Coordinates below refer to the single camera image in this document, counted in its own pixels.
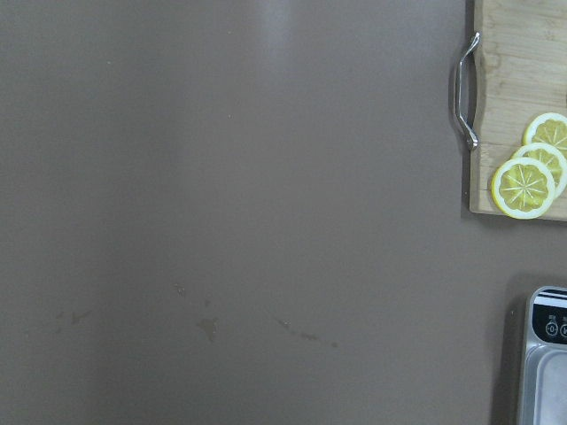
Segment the lemon slice middle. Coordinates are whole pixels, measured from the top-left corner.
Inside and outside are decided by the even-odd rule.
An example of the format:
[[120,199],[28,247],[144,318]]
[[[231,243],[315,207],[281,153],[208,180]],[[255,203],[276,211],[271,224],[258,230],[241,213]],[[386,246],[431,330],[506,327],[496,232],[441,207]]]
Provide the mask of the lemon slice middle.
[[531,158],[541,162],[554,178],[555,198],[562,195],[566,188],[566,158],[555,146],[548,143],[528,143],[511,157]]

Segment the bamboo cutting board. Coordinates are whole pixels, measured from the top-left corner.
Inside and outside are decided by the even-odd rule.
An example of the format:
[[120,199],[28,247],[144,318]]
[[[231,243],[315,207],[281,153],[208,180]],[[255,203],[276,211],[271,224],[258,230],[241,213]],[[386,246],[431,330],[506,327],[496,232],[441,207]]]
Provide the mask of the bamboo cutting board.
[[454,116],[470,159],[465,194],[473,213],[497,214],[496,169],[529,123],[566,113],[566,3],[473,1],[470,34],[454,65]]

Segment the lemon slice lower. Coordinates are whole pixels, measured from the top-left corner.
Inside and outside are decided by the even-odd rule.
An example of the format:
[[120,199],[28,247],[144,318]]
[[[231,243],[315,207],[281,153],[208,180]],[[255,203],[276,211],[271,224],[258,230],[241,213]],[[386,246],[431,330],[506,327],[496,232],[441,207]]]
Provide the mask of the lemon slice lower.
[[558,112],[545,112],[535,117],[524,130],[522,144],[545,143],[566,155],[566,117]]

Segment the silver digital kitchen scale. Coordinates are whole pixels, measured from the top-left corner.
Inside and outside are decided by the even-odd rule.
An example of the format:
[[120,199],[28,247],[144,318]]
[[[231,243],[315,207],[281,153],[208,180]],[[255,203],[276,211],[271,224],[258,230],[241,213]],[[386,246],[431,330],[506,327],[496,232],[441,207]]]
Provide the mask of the silver digital kitchen scale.
[[517,424],[566,422],[566,289],[543,286],[526,302]]

